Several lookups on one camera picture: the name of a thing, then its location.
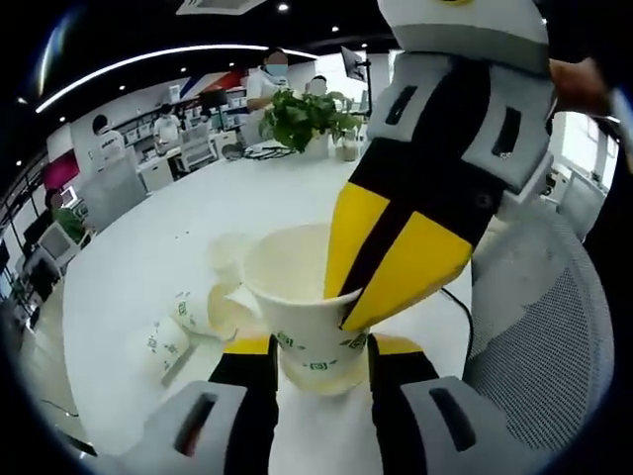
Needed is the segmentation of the person's right hand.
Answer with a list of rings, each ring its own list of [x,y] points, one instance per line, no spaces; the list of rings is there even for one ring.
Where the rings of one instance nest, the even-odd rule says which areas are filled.
[[[597,117],[610,115],[609,92],[592,58],[575,63],[550,59],[549,66],[557,93],[557,111]]]

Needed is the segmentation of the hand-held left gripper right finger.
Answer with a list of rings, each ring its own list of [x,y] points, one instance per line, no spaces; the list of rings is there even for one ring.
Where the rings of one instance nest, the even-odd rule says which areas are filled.
[[[504,413],[462,380],[440,378],[416,343],[372,333],[367,352],[386,474],[525,472],[525,446]]]

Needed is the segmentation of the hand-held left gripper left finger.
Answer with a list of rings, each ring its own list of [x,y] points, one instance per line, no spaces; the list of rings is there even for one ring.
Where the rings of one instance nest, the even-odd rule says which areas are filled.
[[[186,385],[123,456],[125,474],[266,474],[279,407],[277,341],[226,347],[206,381]]]

